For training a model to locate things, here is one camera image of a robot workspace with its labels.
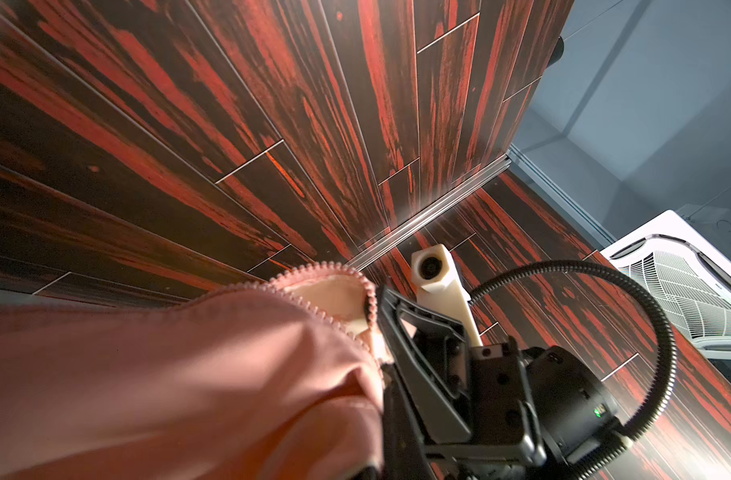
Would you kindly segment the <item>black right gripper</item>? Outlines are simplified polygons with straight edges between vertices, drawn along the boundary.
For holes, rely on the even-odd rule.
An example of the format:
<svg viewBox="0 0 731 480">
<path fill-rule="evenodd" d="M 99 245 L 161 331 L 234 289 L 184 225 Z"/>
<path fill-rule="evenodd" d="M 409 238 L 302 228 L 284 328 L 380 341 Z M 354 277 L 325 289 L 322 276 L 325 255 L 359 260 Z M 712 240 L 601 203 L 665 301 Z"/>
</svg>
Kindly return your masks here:
<svg viewBox="0 0 731 480">
<path fill-rule="evenodd" d="M 387 288 L 385 478 L 561 479 L 619 425 L 619 406 L 569 353 L 473 346 L 461 322 Z"/>
</svg>

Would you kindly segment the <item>pink zip-up jacket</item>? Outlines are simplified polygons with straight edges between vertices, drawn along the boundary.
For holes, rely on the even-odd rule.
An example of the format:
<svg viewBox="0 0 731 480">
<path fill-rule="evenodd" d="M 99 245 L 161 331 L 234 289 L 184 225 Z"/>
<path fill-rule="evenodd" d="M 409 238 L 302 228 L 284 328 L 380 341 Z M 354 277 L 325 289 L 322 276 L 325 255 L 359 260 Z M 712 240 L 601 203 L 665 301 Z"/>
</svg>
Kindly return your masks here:
<svg viewBox="0 0 731 480">
<path fill-rule="evenodd" d="M 180 306 L 0 306 L 0 479 L 377 479 L 377 289 L 325 262 Z"/>
</svg>

